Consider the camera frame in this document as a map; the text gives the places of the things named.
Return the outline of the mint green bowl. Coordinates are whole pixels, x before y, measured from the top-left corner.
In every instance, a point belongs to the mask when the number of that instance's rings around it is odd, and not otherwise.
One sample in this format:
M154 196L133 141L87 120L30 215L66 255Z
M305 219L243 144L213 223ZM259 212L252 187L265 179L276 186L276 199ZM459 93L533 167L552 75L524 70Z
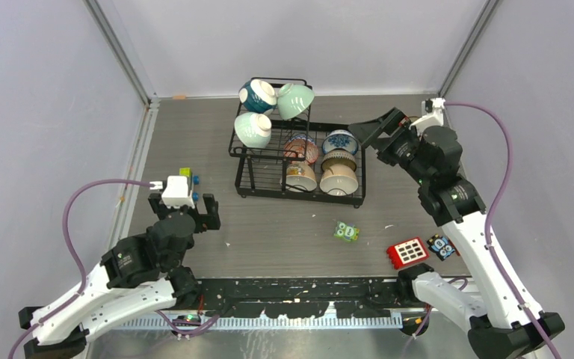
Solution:
M278 90L277 108L283 120L289 120L304 112L312 104L315 92L306 85L284 84Z

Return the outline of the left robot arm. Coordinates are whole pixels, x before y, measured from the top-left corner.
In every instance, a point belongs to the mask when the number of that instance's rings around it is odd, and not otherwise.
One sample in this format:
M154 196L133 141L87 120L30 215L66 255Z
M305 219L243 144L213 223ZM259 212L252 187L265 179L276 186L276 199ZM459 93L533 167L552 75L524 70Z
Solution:
M31 336L23 346L25 357L74 358L104 333L145 313L193 308L200 285L182 262L195 234L220 229L214 195L204 194L203 202L205 213L157 205L158 221L119 240L73 292L42 307L22 308L19 323Z

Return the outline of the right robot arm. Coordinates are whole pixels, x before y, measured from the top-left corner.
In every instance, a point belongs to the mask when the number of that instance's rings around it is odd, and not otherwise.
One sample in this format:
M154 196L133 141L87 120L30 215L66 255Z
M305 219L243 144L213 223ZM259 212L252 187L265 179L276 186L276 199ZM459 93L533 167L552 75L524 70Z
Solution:
M473 298L419 263L399 272L398 300L443 313L479 358L520 358L551 347L564 321L545 311L518 278L490 225L491 208L459 171L463 148L442 112L411 121L393 108L348 129L380 161L400 166L418 183L422 207L454 243L481 295Z

